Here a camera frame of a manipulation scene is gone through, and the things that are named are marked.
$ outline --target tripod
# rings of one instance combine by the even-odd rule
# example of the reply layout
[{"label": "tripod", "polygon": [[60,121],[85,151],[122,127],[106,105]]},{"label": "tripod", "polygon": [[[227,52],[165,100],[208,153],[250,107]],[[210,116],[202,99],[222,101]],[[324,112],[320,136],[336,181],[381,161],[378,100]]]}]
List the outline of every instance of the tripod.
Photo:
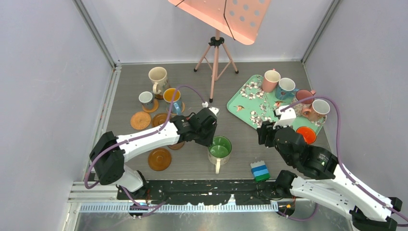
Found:
[{"label": "tripod", "polygon": [[[218,55],[219,55],[219,46],[220,45],[222,45],[222,47],[225,50],[225,53],[227,53],[227,56],[228,56],[228,58],[230,60],[227,63],[227,65],[224,67],[224,69],[221,71],[221,73],[219,73],[219,75],[218,75],[218,57],[219,57]],[[214,46],[214,48],[215,48],[213,66],[210,65],[209,61],[205,57],[212,46]],[[215,81],[217,81],[221,77],[222,73],[224,73],[225,69],[227,69],[229,64],[232,64],[236,74],[239,73],[239,71],[237,69],[237,66],[235,65],[234,61],[232,60],[231,54],[228,51],[228,48],[224,43],[224,38],[220,37],[220,31],[219,30],[216,29],[216,36],[211,37],[210,42],[208,43],[208,46],[207,46],[207,50],[205,50],[203,56],[198,61],[197,65],[195,66],[194,72],[196,72],[198,70],[198,67],[200,66],[203,59],[205,59],[207,61],[208,65],[210,66],[210,69],[213,71],[213,74],[211,76],[211,93],[210,93],[210,103],[212,103],[213,102],[213,97],[214,97],[214,83],[215,83]]]}]

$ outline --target green tray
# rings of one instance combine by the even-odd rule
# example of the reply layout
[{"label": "green tray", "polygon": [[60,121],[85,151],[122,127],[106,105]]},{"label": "green tray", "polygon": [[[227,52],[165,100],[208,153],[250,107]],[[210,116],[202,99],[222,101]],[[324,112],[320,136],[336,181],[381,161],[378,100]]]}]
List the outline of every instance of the green tray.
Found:
[{"label": "green tray", "polygon": [[[261,127],[262,121],[278,121],[273,111],[279,106],[289,105],[293,99],[293,97],[289,97],[279,102],[275,97],[275,90],[271,93],[265,93],[262,90],[262,80],[263,76],[260,75],[250,77],[227,103],[229,112],[255,129]],[[317,135],[326,120],[327,117],[325,116],[320,121],[310,122],[307,118],[298,116],[292,125],[294,130],[302,126],[309,127]]]}]

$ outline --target stacked blocks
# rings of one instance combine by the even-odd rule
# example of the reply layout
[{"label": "stacked blocks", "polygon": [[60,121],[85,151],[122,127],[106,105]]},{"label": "stacked blocks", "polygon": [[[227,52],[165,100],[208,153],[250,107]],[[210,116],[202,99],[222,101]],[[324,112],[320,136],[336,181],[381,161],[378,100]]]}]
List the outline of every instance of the stacked blocks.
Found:
[{"label": "stacked blocks", "polygon": [[264,161],[252,163],[251,172],[256,182],[268,180],[270,178],[269,171]]}]

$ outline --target green mug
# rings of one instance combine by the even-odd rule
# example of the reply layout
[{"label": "green mug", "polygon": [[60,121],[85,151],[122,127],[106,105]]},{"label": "green mug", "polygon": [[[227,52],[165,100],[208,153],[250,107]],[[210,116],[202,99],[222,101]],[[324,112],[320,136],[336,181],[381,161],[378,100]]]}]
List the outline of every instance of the green mug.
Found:
[{"label": "green mug", "polygon": [[219,174],[221,165],[224,165],[230,159],[232,151],[231,142],[223,136],[215,136],[213,144],[208,148],[208,160],[216,166],[216,174]]}]

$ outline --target pink music stand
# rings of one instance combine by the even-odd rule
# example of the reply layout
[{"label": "pink music stand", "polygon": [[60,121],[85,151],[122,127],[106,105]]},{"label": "pink music stand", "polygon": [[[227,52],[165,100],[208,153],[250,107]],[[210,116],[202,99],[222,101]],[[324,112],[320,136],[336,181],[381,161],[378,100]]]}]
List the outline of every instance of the pink music stand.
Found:
[{"label": "pink music stand", "polygon": [[[220,37],[220,32],[232,37],[244,45],[251,45],[255,42],[258,35],[259,27],[265,16],[266,10],[271,0],[168,0],[173,5],[179,7],[185,12],[202,20],[216,29],[216,36],[210,39],[209,45],[205,50],[203,56],[194,68],[197,71],[203,59],[205,59],[213,71],[211,78],[211,93],[210,103],[214,96],[214,82],[217,81],[229,64],[238,73],[237,66],[232,60],[231,54],[224,43],[224,38]],[[219,46],[225,50],[230,59],[225,68],[218,75],[218,57]],[[205,57],[214,46],[214,63],[211,67],[207,58]]]}]

